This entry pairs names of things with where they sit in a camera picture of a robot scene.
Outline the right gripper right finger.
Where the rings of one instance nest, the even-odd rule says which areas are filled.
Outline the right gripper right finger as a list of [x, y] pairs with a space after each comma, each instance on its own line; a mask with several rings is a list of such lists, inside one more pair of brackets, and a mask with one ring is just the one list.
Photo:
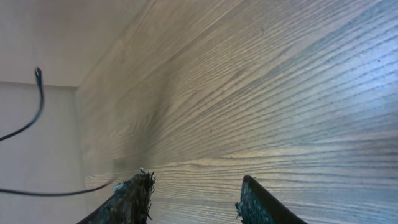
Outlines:
[[307, 224], [250, 175], [243, 177], [240, 201], [235, 203], [243, 224]]

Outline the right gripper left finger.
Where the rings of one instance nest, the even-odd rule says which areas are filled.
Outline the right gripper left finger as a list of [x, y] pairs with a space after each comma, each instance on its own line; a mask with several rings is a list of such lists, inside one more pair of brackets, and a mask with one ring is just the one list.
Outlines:
[[154, 173], [141, 167], [140, 173], [115, 186], [114, 194], [78, 224], [146, 224], [154, 185]]

